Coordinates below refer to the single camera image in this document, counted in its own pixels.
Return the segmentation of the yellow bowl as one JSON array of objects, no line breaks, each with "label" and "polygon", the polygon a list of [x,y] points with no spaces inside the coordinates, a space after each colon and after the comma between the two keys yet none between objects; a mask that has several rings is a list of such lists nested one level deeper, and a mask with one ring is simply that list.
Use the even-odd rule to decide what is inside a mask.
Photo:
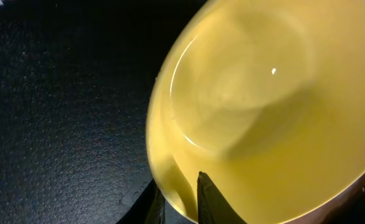
[{"label": "yellow bowl", "polygon": [[146,150],[198,220],[206,173],[248,223],[284,223],[365,173],[365,0],[208,1],[156,79]]}]

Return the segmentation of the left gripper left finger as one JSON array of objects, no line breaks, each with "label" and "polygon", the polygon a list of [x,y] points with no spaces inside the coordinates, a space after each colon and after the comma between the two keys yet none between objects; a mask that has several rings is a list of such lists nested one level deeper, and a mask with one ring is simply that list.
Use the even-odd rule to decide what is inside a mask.
[{"label": "left gripper left finger", "polygon": [[116,224],[165,224],[164,207],[165,198],[152,180]]}]

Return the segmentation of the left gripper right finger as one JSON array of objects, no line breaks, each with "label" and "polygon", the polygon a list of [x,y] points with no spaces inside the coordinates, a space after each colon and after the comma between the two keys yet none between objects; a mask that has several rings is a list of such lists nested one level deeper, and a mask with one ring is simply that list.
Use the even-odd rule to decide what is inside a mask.
[{"label": "left gripper right finger", "polygon": [[246,224],[205,172],[197,178],[197,212],[198,224]]}]

